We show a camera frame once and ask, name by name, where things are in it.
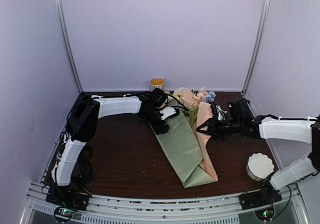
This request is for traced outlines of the peach wrapping paper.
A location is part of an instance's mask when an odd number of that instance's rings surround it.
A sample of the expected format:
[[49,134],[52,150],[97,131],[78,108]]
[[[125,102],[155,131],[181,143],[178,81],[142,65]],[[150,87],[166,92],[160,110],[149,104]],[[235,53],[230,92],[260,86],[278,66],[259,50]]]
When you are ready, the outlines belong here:
[[200,102],[199,107],[198,108],[194,108],[192,106],[192,93],[191,90],[184,90],[182,91],[181,94],[181,102],[189,109],[187,115],[187,120],[189,122],[189,124],[191,125],[192,130],[194,131],[194,134],[197,138],[197,141],[199,143],[200,146],[200,150],[202,153],[202,161],[199,163],[199,167],[201,169],[202,172],[206,173],[209,176],[209,182],[216,182],[218,181],[218,177],[217,177],[217,173],[214,169],[214,166],[211,162],[211,159],[209,157],[209,154],[207,152],[207,142],[210,139],[210,135],[209,134],[202,134],[202,133],[198,133],[196,131],[196,128],[203,124],[205,121],[207,121],[208,119],[215,117],[212,113],[212,106],[210,103],[206,103],[206,102]]

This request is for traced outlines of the green wrapping paper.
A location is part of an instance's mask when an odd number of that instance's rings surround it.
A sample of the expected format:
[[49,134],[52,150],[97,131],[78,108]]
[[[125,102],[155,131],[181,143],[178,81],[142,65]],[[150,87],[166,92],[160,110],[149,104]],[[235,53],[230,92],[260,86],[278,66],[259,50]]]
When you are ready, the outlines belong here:
[[156,138],[183,188],[217,182],[208,153],[201,149],[184,114],[167,118],[165,124],[168,132]]

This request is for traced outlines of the blue fake flower stem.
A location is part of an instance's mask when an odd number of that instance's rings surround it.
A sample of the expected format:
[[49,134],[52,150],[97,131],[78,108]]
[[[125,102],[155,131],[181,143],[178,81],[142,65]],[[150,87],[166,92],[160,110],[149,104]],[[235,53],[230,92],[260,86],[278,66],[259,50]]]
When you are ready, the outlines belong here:
[[211,103],[214,102],[216,98],[216,93],[214,91],[209,91],[202,98],[202,102]]

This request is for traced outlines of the white round bowl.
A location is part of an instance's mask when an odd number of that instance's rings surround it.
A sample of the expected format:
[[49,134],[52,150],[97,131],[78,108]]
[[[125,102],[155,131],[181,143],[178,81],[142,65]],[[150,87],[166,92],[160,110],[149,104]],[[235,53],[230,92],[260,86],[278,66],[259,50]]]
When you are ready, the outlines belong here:
[[176,88],[176,89],[174,90],[174,92],[179,92],[179,91],[184,91],[184,90],[190,90],[190,89],[187,88],[187,87],[179,87],[179,88]]

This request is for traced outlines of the pink fake flower stem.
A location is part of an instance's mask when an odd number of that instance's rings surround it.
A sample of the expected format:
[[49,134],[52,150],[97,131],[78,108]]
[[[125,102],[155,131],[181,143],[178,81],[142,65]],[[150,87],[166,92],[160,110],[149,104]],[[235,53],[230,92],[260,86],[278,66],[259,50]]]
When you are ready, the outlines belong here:
[[204,99],[204,97],[208,94],[208,92],[205,90],[205,87],[202,86],[198,91],[193,88],[191,90],[191,103],[194,108],[198,108],[200,105],[200,102]]

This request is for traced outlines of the cream fake flower bunch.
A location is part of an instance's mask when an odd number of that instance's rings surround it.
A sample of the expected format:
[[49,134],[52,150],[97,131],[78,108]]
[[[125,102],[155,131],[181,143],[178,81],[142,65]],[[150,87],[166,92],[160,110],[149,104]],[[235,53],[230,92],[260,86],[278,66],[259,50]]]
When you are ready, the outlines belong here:
[[178,101],[181,101],[182,89],[176,89],[172,94]]

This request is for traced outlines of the black printed ribbon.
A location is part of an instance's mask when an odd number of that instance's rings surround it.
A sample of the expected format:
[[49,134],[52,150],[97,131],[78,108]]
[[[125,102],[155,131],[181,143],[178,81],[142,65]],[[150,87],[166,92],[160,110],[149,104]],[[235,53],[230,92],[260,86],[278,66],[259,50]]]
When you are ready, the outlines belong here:
[[86,183],[93,179],[93,167],[90,163],[90,159],[93,156],[93,148],[89,145],[85,145],[81,150],[77,163],[79,167],[79,174],[72,175],[71,182],[77,187],[77,190],[82,190],[88,196],[92,196],[92,191],[86,187]]

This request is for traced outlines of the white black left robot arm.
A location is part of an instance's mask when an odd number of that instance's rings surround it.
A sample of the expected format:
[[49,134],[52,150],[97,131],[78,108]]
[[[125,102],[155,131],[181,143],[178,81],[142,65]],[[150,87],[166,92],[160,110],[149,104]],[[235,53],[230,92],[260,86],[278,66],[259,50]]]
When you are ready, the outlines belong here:
[[159,135],[168,132],[166,119],[178,116],[180,109],[185,110],[186,106],[181,102],[176,106],[169,105],[169,94],[158,88],[113,97],[80,93],[67,116],[65,147],[51,173],[53,181],[58,185],[52,192],[53,199],[61,206],[67,206],[72,201],[71,193],[63,187],[70,184],[77,158],[86,143],[95,136],[99,119],[121,114],[138,114],[145,118],[154,133]]

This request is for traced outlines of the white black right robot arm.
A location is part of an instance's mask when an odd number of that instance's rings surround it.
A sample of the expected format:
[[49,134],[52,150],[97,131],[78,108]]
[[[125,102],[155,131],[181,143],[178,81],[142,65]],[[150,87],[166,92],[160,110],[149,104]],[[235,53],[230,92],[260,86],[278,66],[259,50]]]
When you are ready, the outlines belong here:
[[290,185],[298,180],[317,174],[320,170],[319,119],[317,118],[282,118],[273,115],[258,115],[248,119],[244,117],[218,120],[212,117],[196,128],[198,133],[215,139],[240,134],[251,139],[280,139],[310,144],[311,153],[278,170],[268,179],[269,185],[259,190],[256,200],[268,204],[276,195],[275,190]]

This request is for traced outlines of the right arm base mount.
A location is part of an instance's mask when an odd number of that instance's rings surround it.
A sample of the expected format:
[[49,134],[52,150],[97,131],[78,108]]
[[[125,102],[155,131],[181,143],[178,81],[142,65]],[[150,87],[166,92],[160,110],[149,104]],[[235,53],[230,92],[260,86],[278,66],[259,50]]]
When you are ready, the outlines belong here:
[[260,190],[244,192],[239,196],[242,210],[253,209],[260,221],[271,221],[275,215],[274,204],[282,200],[278,190],[270,184],[263,184]]

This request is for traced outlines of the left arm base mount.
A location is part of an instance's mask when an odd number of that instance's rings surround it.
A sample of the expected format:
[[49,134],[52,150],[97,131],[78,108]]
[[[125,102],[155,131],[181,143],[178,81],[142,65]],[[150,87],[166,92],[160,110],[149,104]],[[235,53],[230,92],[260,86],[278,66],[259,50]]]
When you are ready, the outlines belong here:
[[73,182],[67,186],[58,186],[52,178],[48,181],[48,186],[45,200],[56,205],[53,212],[56,221],[66,223],[77,211],[86,211],[92,197],[92,191],[86,186]]

